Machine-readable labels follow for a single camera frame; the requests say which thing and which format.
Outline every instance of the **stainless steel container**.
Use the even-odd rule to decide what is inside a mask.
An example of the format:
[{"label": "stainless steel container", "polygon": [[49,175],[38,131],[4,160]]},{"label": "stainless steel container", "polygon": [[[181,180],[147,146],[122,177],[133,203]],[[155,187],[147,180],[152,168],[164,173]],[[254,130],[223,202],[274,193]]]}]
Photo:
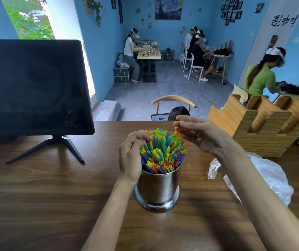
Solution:
[{"label": "stainless steel container", "polygon": [[171,210],[180,197],[180,172],[181,166],[165,174],[142,171],[134,189],[135,200],[151,212],[162,213]]}]

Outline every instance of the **wooden box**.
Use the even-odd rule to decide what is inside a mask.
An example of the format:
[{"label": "wooden box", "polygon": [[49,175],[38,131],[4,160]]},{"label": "wooden box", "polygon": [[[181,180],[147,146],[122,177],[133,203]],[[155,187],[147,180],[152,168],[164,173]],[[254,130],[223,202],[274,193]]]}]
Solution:
[{"label": "wooden box", "polygon": [[247,152],[280,157],[299,137],[299,100],[283,96],[252,96],[246,107],[230,95],[222,110],[211,107],[208,119],[225,130]]}]

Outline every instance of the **left hand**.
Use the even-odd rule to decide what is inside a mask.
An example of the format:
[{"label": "left hand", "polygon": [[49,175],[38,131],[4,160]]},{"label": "left hand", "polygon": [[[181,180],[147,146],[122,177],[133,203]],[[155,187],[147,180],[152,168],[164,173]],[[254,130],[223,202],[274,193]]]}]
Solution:
[{"label": "left hand", "polygon": [[146,141],[152,141],[152,137],[146,131],[134,131],[130,133],[119,147],[119,166],[123,178],[136,185],[141,174],[140,147]]}]

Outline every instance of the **person in white shirt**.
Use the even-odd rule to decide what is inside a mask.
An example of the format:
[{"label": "person in white shirt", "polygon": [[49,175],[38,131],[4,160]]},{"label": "person in white shirt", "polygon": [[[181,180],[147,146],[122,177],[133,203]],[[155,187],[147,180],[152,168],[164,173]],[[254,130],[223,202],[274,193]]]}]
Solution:
[{"label": "person in white shirt", "polygon": [[190,51],[191,51],[191,49],[190,49],[190,42],[191,42],[191,39],[192,39],[193,35],[196,34],[197,31],[198,31],[197,26],[194,26],[194,27],[190,30],[190,32],[187,33],[187,35],[184,37],[184,47],[188,50],[187,55],[191,55],[191,54],[190,54],[190,53],[191,53],[191,52],[190,52]]},{"label": "person in white shirt", "polygon": [[130,65],[131,68],[133,68],[133,74],[131,81],[134,83],[138,82],[138,77],[139,77],[139,70],[140,66],[134,59],[133,53],[138,52],[138,51],[143,51],[143,47],[138,47],[134,41],[139,39],[139,32],[137,29],[132,28],[131,32],[127,36],[126,42],[125,42],[125,47],[124,47],[124,62]]}]

